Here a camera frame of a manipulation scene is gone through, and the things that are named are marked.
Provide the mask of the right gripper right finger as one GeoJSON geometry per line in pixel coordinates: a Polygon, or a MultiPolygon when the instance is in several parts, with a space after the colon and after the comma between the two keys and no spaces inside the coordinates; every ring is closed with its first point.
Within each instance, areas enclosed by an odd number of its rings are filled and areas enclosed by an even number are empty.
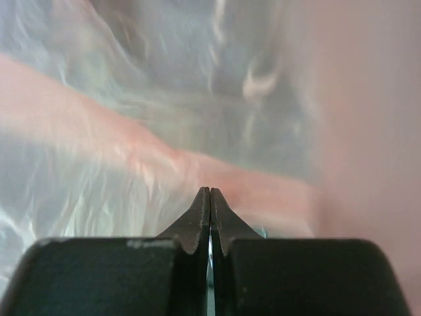
{"type": "Polygon", "coordinates": [[[263,238],[216,188],[210,223],[217,315],[410,315],[372,242],[263,238]]]}

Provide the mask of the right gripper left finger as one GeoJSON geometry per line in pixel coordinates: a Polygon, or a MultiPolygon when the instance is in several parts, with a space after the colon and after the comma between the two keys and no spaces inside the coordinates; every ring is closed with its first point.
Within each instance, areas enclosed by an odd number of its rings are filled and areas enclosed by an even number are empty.
{"type": "Polygon", "coordinates": [[[22,257],[2,315],[206,315],[210,191],[154,238],[48,238],[22,257]]]}

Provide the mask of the pink plastic bag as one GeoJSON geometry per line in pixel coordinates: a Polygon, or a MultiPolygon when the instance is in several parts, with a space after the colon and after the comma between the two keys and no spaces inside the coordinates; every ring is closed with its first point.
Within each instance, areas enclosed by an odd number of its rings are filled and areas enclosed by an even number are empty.
{"type": "Polygon", "coordinates": [[[1,2],[2,288],[36,240],[155,236],[201,186],[376,243],[418,301],[420,2],[1,2]]]}

